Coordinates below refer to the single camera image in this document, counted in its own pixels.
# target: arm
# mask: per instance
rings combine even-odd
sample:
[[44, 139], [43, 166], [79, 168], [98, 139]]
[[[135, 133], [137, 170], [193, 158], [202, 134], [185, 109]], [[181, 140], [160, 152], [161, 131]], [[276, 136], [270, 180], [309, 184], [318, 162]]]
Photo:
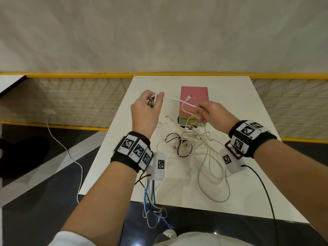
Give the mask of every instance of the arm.
[[[239, 121], [221, 104], [200, 103], [196, 109], [202, 123], [229, 133]], [[254, 153], [261, 169], [313, 227], [328, 240], [328, 167], [278, 140], [268, 140]]]
[[[152, 136], [163, 103], [161, 92], [153, 108], [146, 99], [151, 91], [142, 93], [131, 106], [132, 130], [148, 139]], [[109, 164], [100, 178], [75, 208], [62, 231], [71, 231], [91, 240], [94, 244], [116, 245], [128, 211], [137, 173], [123, 163]]]

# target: black round base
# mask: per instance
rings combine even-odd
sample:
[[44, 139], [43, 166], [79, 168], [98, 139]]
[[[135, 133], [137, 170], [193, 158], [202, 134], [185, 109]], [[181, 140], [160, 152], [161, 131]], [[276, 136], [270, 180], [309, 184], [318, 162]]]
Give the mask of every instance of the black round base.
[[49, 140], [34, 136], [14, 144], [0, 159], [0, 177], [17, 178], [40, 165], [49, 151]]

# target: gray wall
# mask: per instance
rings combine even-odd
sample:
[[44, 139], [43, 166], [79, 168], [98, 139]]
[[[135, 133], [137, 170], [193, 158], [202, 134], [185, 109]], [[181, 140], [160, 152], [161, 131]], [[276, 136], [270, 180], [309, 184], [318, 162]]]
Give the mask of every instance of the gray wall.
[[0, 0], [0, 71], [328, 72], [328, 0]]

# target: pink box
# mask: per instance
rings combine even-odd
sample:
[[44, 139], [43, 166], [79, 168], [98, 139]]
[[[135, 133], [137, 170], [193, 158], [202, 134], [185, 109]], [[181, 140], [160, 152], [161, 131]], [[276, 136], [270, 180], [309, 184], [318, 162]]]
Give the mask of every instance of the pink box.
[[[207, 87], [182, 86], [180, 99], [185, 101], [189, 95], [191, 95], [191, 99], [187, 100], [186, 102], [195, 106], [199, 106], [199, 103], [202, 101], [208, 101]], [[182, 104], [183, 103], [180, 102], [179, 117], [188, 119], [190, 117], [190, 114], [182, 111]], [[183, 109], [187, 112], [195, 114], [195, 107], [192, 107], [188, 104], [184, 104]]]

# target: white sleeve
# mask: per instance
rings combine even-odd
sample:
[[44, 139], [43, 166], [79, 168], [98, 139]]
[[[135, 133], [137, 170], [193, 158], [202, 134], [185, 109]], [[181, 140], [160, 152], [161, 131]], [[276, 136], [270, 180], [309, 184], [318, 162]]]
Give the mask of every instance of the white sleeve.
[[49, 246], [96, 246], [92, 241], [70, 231], [58, 232]]

